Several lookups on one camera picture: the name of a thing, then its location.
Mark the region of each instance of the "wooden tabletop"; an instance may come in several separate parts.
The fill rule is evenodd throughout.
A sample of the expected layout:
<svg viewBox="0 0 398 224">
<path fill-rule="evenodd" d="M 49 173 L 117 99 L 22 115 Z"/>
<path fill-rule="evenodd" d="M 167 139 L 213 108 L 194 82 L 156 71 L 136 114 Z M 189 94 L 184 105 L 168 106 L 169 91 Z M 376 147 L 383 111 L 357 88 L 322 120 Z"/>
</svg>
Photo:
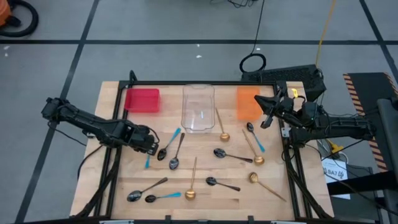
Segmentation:
<svg viewBox="0 0 398 224">
<path fill-rule="evenodd" d="M 305 95 L 301 82 L 288 82 L 289 95 L 291 88 L 298 90 L 300 95 Z M 114 102 L 116 99 L 118 82 L 103 82 L 97 102 L 95 115 L 111 119 Z M 263 96 L 273 96 L 271 86 L 258 86 Z M 157 88 L 160 90 L 160 112 L 156 114 L 129 113 L 128 119 L 136 124 L 144 124 L 156 130 L 160 138 L 159 149 L 163 148 L 177 128 L 181 127 L 182 114 L 182 88 L 181 85 L 172 86 L 144 86 L 134 88 Z M 277 120 L 271 127 L 261 129 L 260 124 L 265 119 L 262 115 L 253 121 L 254 131 L 265 147 L 262 153 L 255 142 L 254 136 L 248 133 L 256 152 L 265 159 L 265 164 L 256 166 L 234 158 L 219 159 L 213 154 L 215 148 L 222 148 L 228 154 L 253 158 L 254 154 L 246 142 L 242 129 L 247 121 L 236 119 L 236 86 L 214 86 L 215 106 L 218 108 L 223 122 L 224 130 L 231 135 L 229 142 L 220 141 L 221 128 L 216 119 L 214 128 L 207 134 L 186 134 L 178 158 L 180 165 L 177 170 L 169 169 L 169 161 L 175 155 L 179 136 L 169 146 L 168 155 L 163 161 L 151 157 L 150 167 L 145 169 L 146 155 L 135 152 L 129 147 L 124 147 L 119 167 L 118 182 L 114 198 L 113 219 L 164 219 L 171 215 L 173 220 L 247 220 L 248 215 L 253 215 L 255 220 L 293 220 L 292 202 L 287 181 L 285 163 L 281 159 L 282 140 L 280 137 Z M 123 110 L 125 93 L 123 94 L 121 110 Z M 98 141 L 89 139 L 86 155 L 99 146 Z M 98 188 L 100 174 L 104 160 L 105 150 L 97 152 L 90 157 L 81 169 L 80 179 L 77 184 L 71 215 L 79 212 Z M 310 147 L 301 149 L 302 163 L 307 180 L 307 187 L 317 202 L 327 213 L 333 216 L 330 196 L 323 176 L 322 164 L 319 153 Z M 192 168 L 195 157 L 197 171 L 193 188 L 197 197 L 187 201 L 183 196 L 190 188 Z M 271 194 L 259 184 L 248 181 L 250 172 L 257 172 L 259 180 L 286 199 L 282 201 Z M 231 190 L 221 185 L 209 186 L 205 179 L 209 176 L 217 178 L 219 182 L 241 188 L 240 192 Z M 128 202 L 127 195 L 133 190 L 143 190 L 168 177 L 169 181 L 145 192 L 137 202 Z M 181 192 L 180 198 L 161 198 L 154 203 L 146 203 L 147 195 L 156 196 Z M 302 196 L 297 189 L 301 214 L 304 217 Z M 101 214 L 104 214 L 108 192 L 104 194 Z"/>
</svg>

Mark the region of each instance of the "spoon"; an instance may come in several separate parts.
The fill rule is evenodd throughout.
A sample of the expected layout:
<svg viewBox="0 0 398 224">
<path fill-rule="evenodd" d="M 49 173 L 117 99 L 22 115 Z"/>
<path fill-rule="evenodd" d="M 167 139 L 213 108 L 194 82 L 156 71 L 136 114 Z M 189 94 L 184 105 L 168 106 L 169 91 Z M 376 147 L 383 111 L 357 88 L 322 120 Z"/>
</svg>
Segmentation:
<svg viewBox="0 0 398 224">
<path fill-rule="evenodd" d="M 210 185 L 210 186 L 214 186 L 214 185 L 216 185 L 216 184 L 220 184 L 220 185 L 222 185 L 222 186 L 229 187 L 229 188 L 234 189 L 234 190 L 236 190 L 236 191 L 241 191 L 241 189 L 240 189 L 239 187 L 229 186 L 229 185 L 226 185 L 226 184 L 222 184 L 222 183 L 217 182 L 217 180 L 216 180 L 214 177 L 207 177 L 207 178 L 206 178 L 206 183 L 207 183 L 208 185 Z"/>
<path fill-rule="evenodd" d="M 186 192 L 185 192 L 185 198 L 187 200 L 193 200 L 195 199 L 195 197 L 197 196 L 196 192 L 193 190 L 193 180 L 195 178 L 195 172 L 197 170 L 197 158 L 195 157 L 195 163 L 193 164 L 193 171 L 192 171 L 192 179 L 191 179 L 191 188 L 189 188 Z"/>
<path fill-rule="evenodd" d="M 173 159 L 171 159 L 169 162 L 169 168 L 171 170 L 176 169 L 178 167 L 178 165 L 180 164 L 180 161 L 178 160 L 177 155 L 178 155 L 178 152 L 180 151 L 181 143 L 182 143 L 182 140 L 184 139 L 184 137 L 185 137 L 185 133 L 181 133 L 180 143 L 178 144 L 177 153 L 175 154 L 175 157 Z"/>
<path fill-rule="evenodd" d="M 247 134 L 244 132 L 243 129 L 242 129 L 242 132 L 243 132 L 243 134 L 244 134 L 244 137 L 246 138 L 246 141 L 249 143 L 251 150 L 252 150 L 253 153 L 254 153 L 254 164 L 257 165 L 257 166 L 262 165 L 262 164 L 264 163 L 264 158 L 261 157 L 261 156 L 258 156 L 258 155 L 256 154 L 256 152 L 255 152 L 255 150 L 254 150 L 254 148 L 253 148 L 253 145 L 251 144 L 251 142 L 250 142 L 250 140 L 249 140 Z"/>
<path fill-rule="evenodd" d="M 155 195 L 148 195 L 145 198 L 145 201 L 147 203 L 152 203 L 152 202 L 156 201 L 156 199 L 158 199 L 158 198 L 170 198 L 170 197 L 181 197 L 181 192 L 175 192 L 175 193 L 172 193 L 172 194 L 169 194 L 169 195 L 160 196 L 160 197 L 156 197 Z"/>
<path fill-rule="evenodd" d="M 161 149 L 159 151 L 159 153 L 157 154 L 157 160 L 158 161 L 162 161 L 166 155 L 167 155 L 167 147 L 171 144 L 171 142 L 175 139 L 175 137 L 178 136 L 178 134 L 180 134 L 181 128 L 177 128 L 177 130 L 175 130 L 173 137 L 171 138 L 171 140 L 169 141 L 169 143 L 166 145 L 166 147 L 164 147 L 163 149 Z"/>
<path fill-rule="evenodd" d="M 224 151 L 224 149 L 215 149 L 213 152 L 214 152 L 214 155 L 216 155 L 216 157 L 219 157 L 219 158 L 224 158 L 224 157 L 226 157 L 226 156 L 230 156 L 230 157 L 233 157 L 233 158 L 241 159 L 241 160 L 243 160 L 243 161 L 245 161 L 245 162 L 250 162 L 250 163 L 253 162 L 252 159 L 246 159 L 246 158 L 243 158 L 243 157 L 228 155 L 228 154 Z"/>
<path fill-rule="evenodd" d="M 256 142 L 257 142 L 257 144 L 259 145 L 259 147 L 260 147 L 260 149 L 261 149 L 261 152 L 265 152 L 266 149 L 264 148 L 264 146 L 262 146 L 262 144 L 261 144 L 260 141 L 258 140 L 256 134 L 254 134 L 254 126 L 253 126 L 253 124 L 250 123 L 250 122 L 248 122 L 247 125 L 246 125 L 246 127 L 247 127 L 248 131 L 251 132 L 251 133 L 254 135 L 254 138 L 256 138 Z"/>
<path fill-rule="evenodd" d="M 145 191 L 147 191 L 147 190 L 149 190 L 149 189 L 151 189 L 151 188 L 153 188 L 153 187 L 155 187 L 155 186 L 158 186 L 159 184 L 163 184 L 163 183 L 166 182 L 166 181 L 168 181 L 168 178 L 167 178 L 167 177 L 163 178 L 162 180 L 158 181 L 158 183 L 156 183 L 156 184 L 154 184 L 154 185 L 148 187 L 147 189 L 145 189 L 145 190 L 143 190 L 143 191 L 135 190 L 135 191 L 131 192 L 131 193 L 127 196 L 127 201 L 128 201 L 128 202 L 135 202 L 135 201 L 138 201 L 138 200 L 141 198 L 142 193 L 144 193 Z"/>
<path fill-rule="evenodd" d="M 265 189 L 267 189 L 269 192 L 273 193 L 276 197 L 279 197 L 281 200 L 283 200 L 284 202 L 286 202 L 286 200 L 280 196 L 277 192 L 275 192 L 274 190 L 272 190 L 270 187 L 268 187 L 267 185 L 263 184 L 262 182 L 259 181 L 259 176 L 255 173 L 255 172 L 251 172 L 249 174 L 249 181 L 250 183 L 259 183 L 261 186 L 263 186 Z"/>
<path fill-rule="evenodd" d="M 221 131 L 223 132 L 220 135 L 220 139 L 221 141 L 227 142 L 229 141 L 229 134 L 224 132 L 224 127 L 223 127 L 223 123 L 221 122 L 221 118 L 220 118 L 220 114 L 218 113 L 218 109 L 216 108 L 216 112 L 217 112 L 217 117 L 218 117 L 218 122 L 220 123 L 220 127 L 221 127 Z"/>
</svg>

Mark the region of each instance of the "red container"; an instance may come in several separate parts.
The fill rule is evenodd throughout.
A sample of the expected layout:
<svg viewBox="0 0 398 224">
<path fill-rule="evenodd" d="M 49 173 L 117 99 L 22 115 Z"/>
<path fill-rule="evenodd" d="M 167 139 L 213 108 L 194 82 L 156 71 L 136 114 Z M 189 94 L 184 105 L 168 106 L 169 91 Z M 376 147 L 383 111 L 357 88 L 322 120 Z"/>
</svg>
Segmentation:
<svg viewBox="0 0 398 224">
<path fill-rule="evenodd" d="M 131 113 L 159 112 L 160 94 L 158 89 L 130 88 L 127 90 L 124 109 Z"/>
</svg>

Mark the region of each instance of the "vacuum cleaner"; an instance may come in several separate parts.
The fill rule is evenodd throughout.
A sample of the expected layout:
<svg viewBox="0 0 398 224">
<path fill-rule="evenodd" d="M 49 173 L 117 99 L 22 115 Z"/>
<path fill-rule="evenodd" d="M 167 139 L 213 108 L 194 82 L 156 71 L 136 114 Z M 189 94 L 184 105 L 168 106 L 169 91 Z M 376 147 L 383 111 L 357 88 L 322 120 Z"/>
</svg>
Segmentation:
<svg viewBox="0 0 398 224">
<path fill-rule="evenodd" d="M 23 6 L 32 13 L 32 22 L 24 30 L 20 31 L 5 31 L 4 28 L 7 26 L 20 27 L 22 22 L 18 18 L 12 15 L 12 11 L 17 6 Z M 0 0 L 0 35 L 5 37 L 23 37 L 33 33 L 36 30 L 37 24 L 39 23 L 39 15 L 36 9 L 23 0 Z"/>
</svg>

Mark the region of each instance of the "orange plastic bin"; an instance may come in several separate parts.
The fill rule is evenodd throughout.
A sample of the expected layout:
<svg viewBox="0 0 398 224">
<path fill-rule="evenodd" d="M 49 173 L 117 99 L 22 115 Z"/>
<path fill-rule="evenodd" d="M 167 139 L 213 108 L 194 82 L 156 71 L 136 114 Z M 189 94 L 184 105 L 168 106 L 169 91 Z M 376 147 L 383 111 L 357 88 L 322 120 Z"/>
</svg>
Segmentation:
<svg viewBox="0 0 398 224">
<path fill-rule="evenodd" d="M 237 87 L 236 111 L 239 120 L 257 120 L 262 115 L 261 107 L 254 99 L 255 95 L 260 95 L 260 88 L 254 86 Z"/>
</svg>

